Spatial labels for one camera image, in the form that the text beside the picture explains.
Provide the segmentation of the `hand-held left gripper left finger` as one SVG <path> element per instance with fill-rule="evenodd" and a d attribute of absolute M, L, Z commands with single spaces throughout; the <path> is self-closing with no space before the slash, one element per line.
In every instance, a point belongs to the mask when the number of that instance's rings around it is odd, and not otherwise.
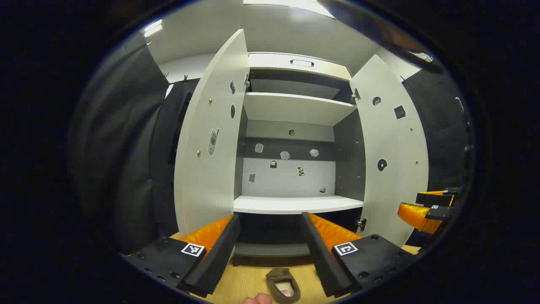
<path fill-rule="evenodd" d="M 226 216 L 179 240 L 158 238 L 124 260 L 170 288 L 208 296 L 222 278 L 239 234 L 239 216 Z"/>

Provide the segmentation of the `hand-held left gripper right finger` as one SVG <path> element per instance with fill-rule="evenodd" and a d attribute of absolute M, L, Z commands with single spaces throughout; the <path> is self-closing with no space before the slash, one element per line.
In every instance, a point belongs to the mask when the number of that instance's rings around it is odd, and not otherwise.
<path fill-rule="evenodd" d="M 383 236 L 362 237 L 310 212 L 301 215 L 301 232 L 328 297 L 369 292 L 417 260 Z"/>

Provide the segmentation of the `brown fuzzy shoe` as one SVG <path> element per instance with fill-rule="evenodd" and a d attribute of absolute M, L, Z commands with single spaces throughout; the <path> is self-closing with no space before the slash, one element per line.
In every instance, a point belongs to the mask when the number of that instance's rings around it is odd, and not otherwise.
<path fill-rule="evenodd" d="M 276 267 L 266 274 L 270 295 L 279 304 L 294 304 L 301 298 L 301 290 L 289 268 Z"/>

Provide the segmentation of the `white cabinet door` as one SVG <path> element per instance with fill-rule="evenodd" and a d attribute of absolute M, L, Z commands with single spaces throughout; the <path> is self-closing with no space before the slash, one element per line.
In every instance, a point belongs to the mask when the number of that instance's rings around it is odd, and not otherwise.
<path fill-rule="evenodd" d="M 413 227 L 398 216 L 428 186 L 429 158 L 419 114 L 407 90 L 378 55 L 350 80 L 359 93 L 357 110 L 366 156 L 362 235 L 376 233 L 403 246 Z"/>
<path fill-rule="evenodd" d="M 174 166 L 174 203 L 181 235 L 233 213 L 249 71 L 245 31 L 239 29 L 212 58 L 189 102 Z"/>

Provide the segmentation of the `black backdrop cloth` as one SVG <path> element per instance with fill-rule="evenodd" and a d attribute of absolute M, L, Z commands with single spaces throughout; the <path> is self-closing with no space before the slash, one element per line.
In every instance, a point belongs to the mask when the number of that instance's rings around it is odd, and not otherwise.
<path fill-rule="evenodd" d="M 184 117 L 206 68 L 200 77 L 185 75 L 183 81 L 170 83 L 144 45 L 116 53 L 81 99 L 71 152 L 81 207 L 102 223 L 124 254 L 158 237 L 181 235 L 174 166 Z M 471 126 L 459 96 L 451 89 L 440 103 L 433 103 L 413 95 L 407 80 L 400 82 L 424 129 L 427 190 L 461 186 L 467 175 Z"/>

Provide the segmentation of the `small ceiling light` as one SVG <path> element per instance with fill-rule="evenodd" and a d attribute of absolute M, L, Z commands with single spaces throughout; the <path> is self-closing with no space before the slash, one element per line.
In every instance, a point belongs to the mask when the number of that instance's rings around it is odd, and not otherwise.
<path fill-rule="evenodd" d="M 153 23 L 150 23 L 143 29 L 143 36 L 149 37 L 163 29 L 162 19 L 156 20 Z"/>

